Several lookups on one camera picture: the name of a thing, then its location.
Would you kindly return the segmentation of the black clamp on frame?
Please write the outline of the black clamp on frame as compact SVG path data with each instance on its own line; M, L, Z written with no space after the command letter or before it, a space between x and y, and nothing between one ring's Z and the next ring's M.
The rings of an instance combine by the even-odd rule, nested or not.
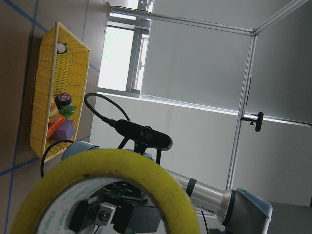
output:
M255 125L255 131L260 132L261 127L262 127L264 113L259 112L258 114L253 114L253 116L257 117L257 119L250 118L250 117L241 117L240 120L250 122L251 126Z

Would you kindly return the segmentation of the aluminium frame post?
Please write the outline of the aluminium frame post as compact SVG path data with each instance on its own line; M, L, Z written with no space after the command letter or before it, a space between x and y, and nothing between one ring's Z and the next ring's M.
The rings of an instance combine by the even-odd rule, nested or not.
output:
M282 18L284 18L288 14L294 12L297 8L301 7L306 2L307 2L306 0L292 0L290 3L282 7L279 11L277 11L274 15L272 15L268 20L266 20L256 29L239 28L239 27L229 26L229 25L220 24L220 23L212 23L212 22L205 22L205 21L189 19L189 18L167 16L167 15L151 13L151 12L144 11L144 10L132 9L132 8L121 7L121 6L109 7L111 13L117 13L120 15L127 15L127 16L133 16L133 17L137 17L141 19L147 18L151 20L158 20L158 21L163 21L163 22L177 23L181 25L201 27L201 28L206 28L206 29L223 31L227 33L235 33L235 34L245 35L250 38L247 61L246 61L246 66L245 66L245 71L244 71L244 78L242 81L242 89L241 89L241 94L240 94L238 111L234 111L234 110L230 110L226 108L212 107L212 106L208 107L208 109L212 111L216 111L218 113L225 112L228 114L237 114L234 143L233 143L233 148L232 148L231 162L230 162L227 184L226 184L227 190L233 187L234 174L235 174L235 168L236 168L236 162L237 162L237 148L238 148L239 136L240 136L240 131L241 131L241 122L245 120L244 115L245 115L246 105L248 101L248 93L249 93L249 88L250 88L251 79L252 79L252 68L253 68L254 54L255 54L258 35L262 31L264 31L266 28L272 26L273 24L277 23L278 21L280 21Z

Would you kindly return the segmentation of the yellow tape roll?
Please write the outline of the yellow tape roll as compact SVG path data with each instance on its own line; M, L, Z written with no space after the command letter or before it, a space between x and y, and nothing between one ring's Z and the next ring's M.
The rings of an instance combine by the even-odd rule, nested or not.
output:
M104 196L118 182L137 187L157 205L167 233L200 233L194 207L177 181L149 158L120 149L85 151L51 169L24 200L11 233L67 234L77 204Z

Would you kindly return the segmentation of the toy croissant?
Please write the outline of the toy croissant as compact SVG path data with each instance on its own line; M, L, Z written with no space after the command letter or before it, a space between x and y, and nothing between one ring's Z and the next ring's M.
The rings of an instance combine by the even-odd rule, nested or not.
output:
M56 121L58 119L58 117L59 117L59 110L57 108L55 101L53 99L51 99L48 123L52 123L52 122Z

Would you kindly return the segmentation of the panda figurine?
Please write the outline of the panda figurine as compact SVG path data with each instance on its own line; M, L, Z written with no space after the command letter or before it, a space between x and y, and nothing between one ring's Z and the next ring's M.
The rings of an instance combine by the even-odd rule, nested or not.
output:
M57 54L64 54L67 52L67 44L66 43L57 43Z

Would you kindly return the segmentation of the small black-lidded jar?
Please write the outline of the small black-lidded jar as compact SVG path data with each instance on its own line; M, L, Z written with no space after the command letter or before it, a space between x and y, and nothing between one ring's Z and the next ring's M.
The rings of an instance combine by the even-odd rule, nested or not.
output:
M61 93L55 97L55 103L60 111L65 107L72 106L72 98L68 93Z

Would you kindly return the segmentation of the toy carrot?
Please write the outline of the toy carrot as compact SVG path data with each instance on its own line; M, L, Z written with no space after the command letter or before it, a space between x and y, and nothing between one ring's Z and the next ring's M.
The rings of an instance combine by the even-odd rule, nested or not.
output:
M76 106L68 106L60 111L58 119L48 124L47 139L50 139L51 135L65 122L65 120L70 120L69 118L75 114L76 109Z

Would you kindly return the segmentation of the yellow plastic basket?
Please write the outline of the yellow plastic basket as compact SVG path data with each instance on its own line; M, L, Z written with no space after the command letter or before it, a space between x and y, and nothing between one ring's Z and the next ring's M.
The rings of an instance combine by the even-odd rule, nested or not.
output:
M57 43L66 43L67 52L57 54ZM68 93L72 105L77 107L69 119L77 131L86 90L91 49L61 22L43 35L36 73L32 108L30 147L41 158L53 143L47 139L51 99L60 93Z

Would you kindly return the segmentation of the purple foam block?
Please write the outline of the purple foam block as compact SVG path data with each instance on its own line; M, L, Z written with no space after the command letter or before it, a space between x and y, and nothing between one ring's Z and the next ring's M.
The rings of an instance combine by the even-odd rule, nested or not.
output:
M54 141L70 140L74 135L74 132L74 122L72 120L65 120L65 122L51 135L50 139Z

